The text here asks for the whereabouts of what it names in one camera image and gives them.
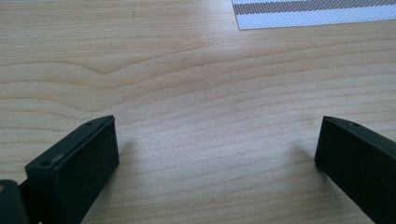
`black object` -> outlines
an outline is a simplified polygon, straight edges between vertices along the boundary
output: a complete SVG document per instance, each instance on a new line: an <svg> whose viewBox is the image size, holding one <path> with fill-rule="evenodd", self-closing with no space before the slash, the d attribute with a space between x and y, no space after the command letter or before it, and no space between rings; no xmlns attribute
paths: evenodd
<svg viewBox="0 0 396 224"><path fill-rule="evenodd" d="M396 143L357 123L324 117L317 167L375 223L396 223Z"/></svg>
<svg viewBox="0 0 396 224"><path fill-rule="evenodd" d="M20 186L0 180L0 223L80 223L118 164L114 117L86 122L29 162Z"/></svg>

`wooden table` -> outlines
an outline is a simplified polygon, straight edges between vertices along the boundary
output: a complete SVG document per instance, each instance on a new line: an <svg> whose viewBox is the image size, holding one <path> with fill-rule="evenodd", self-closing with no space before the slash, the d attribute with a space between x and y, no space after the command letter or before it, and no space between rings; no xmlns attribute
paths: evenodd
<svg viewBox="0 0 396 224"><path fill-rule="evenodd" d="M83 223L371 223L322 116L396 140L396 22L239 31L231 0L1 1L0 178L89 119L120 167Z"/></svg>

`gray stripe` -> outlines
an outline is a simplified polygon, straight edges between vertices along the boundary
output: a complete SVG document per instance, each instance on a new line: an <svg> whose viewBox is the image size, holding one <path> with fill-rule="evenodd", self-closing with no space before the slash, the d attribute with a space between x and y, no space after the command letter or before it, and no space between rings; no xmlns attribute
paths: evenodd
<svg viewBox="0 0 396 224"><path fill-rule="evenodd" d="M307 0L235 4L233 5L233 10L235 11L236 15L244 15L258 13L316 11L353 7L379 7L395 4L396 0Z"/></svg>

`black plastic part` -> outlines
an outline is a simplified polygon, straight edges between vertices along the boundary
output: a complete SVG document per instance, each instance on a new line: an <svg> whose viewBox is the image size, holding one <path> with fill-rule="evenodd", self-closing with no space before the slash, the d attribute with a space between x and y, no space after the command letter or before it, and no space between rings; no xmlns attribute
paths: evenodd
<svg viewBox="0 0 396 224"><path fill-rule="evenodd" d="M82 221L119 164L114 117L91 120L26 165L42 196L43 224Z"/></svg>
<svg viewBox="0 0 396 224"><path fill-rule="evenodd" d="M78 224L119 164L114 117L91 120L0 180L0 224Z"/></svg>
<svg viewBox="0 0 396 224"><path fill-rule="evenodd" d="M28 224L17 182L0 180L0 223Z"/></svg>
<svg viewBox="0 0 396 224"><path fill-rule="evenodd" d="M357 123L324 117L317 167L375 223L396 223L396 143Z"/></svg>

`screw hole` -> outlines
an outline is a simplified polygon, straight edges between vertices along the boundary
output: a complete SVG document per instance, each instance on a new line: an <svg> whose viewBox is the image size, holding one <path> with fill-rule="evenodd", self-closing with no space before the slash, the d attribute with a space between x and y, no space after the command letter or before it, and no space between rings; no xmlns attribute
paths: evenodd
<svg viewBox="0 0 396 224"><path fill-rule="evenodd" d="M43 162L41 162L41 165L48 166L48 165L50 165L50 161L43 161Z"/></svg>

